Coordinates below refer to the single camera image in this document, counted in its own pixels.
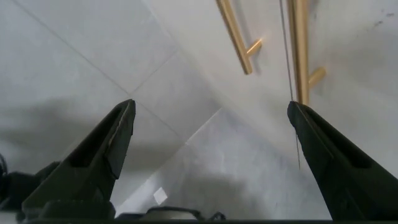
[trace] grout line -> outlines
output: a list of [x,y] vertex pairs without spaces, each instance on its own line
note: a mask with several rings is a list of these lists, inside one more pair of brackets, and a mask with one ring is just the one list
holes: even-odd
[[150,75],[148,75],[148,77],[143,81],[143,82],[141,82],[131,93],[129,93],[129,96],[132,96],[133,94],[134,94],[134,92],[135,91],[137,91],[145,82],[147,82],[148,80],[149,80],[149,78],[151,77],[151,76],[153,76],[163,65],[165,65],[169,60],[171,60],[171,58],[172,57],[174,57],[176,54],[177,54],[177,49],[175,49],[174,51],[173,51],[173,53],[171,53],[170,54],[170,56],[168,56],[165,60],[164,60],[164,62],[162,62],[162,64],[161,65],[159,65]]
[[169,124],[167,124],[166,122],[164,122],[160,117],[158,117],[154,112],[152,112],[150,109],[146,108],[142,103],[140,103],[139,101],[133,99],[136,103],[140,104],[145,110],[147,110],[148,112],[151,113],[151,115],[155,116],[157,119],[159,119],[164,125],[166,125],[177,137],[178,139],[182,142],[182,145],[185,144],[184,140],[181,138],[181,136],[179,134],[177,134],[176,131],[174,131],[174,129],[172,129],[172,127],[170,127]]
[[113,84],[115,84],[117,87],[122,89],[123,92],[127,93],[129,95],[129,92],[123,89],[119,84],[117,84],[112,78],[110,78],[104,71],[102,71],[100,68],[98,68],[96,65],[94,65],[90,60],[88,60],[82,53],[77,51],[76,48],[74,48],[72,45],[70,45],[66,40],[64,40],[61,36],[59,36],[54,30],[52,30],[47,24],[45,24],[43,21],[41,21],[37,16],[35,16],[33,13],[31,13],[28,9],[26,9],[23,5],[19,4],[16,0],[12,0],[12,2],[20,7],[26,14],[28,14],[31,18],[36,20],[40,25],[44,26],[52,35],[54,35],[56,38],[61,40],[64,44],[66,44],[71,50],[73,50],[76,54],[81,56],[85,61],[87,61],[92,67],[97,69],[106,79],[111,81]]
[[203,128],[205,128],[205,126],[210,122],[210,120],[211,120],[214,116],[216,116],[216,114],[218,114],[218,113],[221,111],[221,109],[223,109],[223,108],[221,107],[221,108],[218,109],[213,115],[211,115],[211,117],[210,117],[202,126],[200,126],[200,128],[198,128],[198,130],[195,131],[195,133],[193,133],[193,134],[191,135],[191,137],[189,137],[188,140],[187,140],[185,143],[189,145],[188,142],[191,140],[191,138],[193,138],[194,135],[196,135],[199,131],[201,131]]

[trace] metal rod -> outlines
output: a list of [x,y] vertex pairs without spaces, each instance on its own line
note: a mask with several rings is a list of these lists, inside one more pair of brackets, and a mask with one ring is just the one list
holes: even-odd
[[248,57],[254,55],[261,48],[261,46],[262,46],[261,39],[256,40],[255,43],[253,43],[252,46],[248,48],[246,55]]
[[234,44],[235,51],[238,55],[239,61],[241,62],[243,71],[248,75],[253,72],[249,57],[261,48],[261,39],[256,40],[256,42],[246,50],[231,3],[229,0],[216,0],[216,2],[227,26],[229,36]]
[[326,70],[323,67],[317,68],[311,75],[308,85],[310,88],[314,87],[326,75]]
[[299,103],[308,105],[310,88],[326,75],[326,70],[320,67],[308,75],[308,1],[288,0],[288,7],[297,98]]

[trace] tile floor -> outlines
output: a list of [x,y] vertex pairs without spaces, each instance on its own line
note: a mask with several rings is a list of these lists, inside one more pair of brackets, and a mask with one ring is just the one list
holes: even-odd
[[197,209],[230,219],[324,219],[325,202],[314,180],[293,169],[250,127],[219,110],[120,207],[145,212],[161,205]]
[[10,171],[63,159],[132,98],[118,205],[220,108],[141,0],[0,0],[0,31],[0,153]]

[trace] gold towel bar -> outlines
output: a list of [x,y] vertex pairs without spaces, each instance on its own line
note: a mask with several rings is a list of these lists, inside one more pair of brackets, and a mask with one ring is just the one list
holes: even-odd
[[310,88],[325,75],[323,67],[308,75],[308,2],[307,0],[288,0],[290,34],[292,38],[298,102],[308,105]]
[[228,28],[229,36],[231,37],[232,43],[235,46],[235,50],[241,62],[243,71],[246,75],[249,75],[253,72],[249,57],[255,54],[261,48],[261,39],[256,40],[252,46],[246,49],[236,23],[234,12],[232,11],[231,3],[229,0],[217,0],[217,4]]

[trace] brass handle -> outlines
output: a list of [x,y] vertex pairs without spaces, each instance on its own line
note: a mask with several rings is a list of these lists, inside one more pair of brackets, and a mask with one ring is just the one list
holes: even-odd
[[232,11],[231,3],[229,0],[217,0],[218,8],[223,16],[224,22],[228,28],[229,36],[235,46],[236,53],[241,62],[243,71],[246,75],[253,72],[249,57],[255,54],[261,48],[261,39],[256,40],[248,49],[243,44],[241,33],[239,32],[238,25]]
[[308,105],[310,88],[326,75],[326,70],[320,67],[308,76],[308,2],[307,0],[289,0],[288,4],[298,102]]

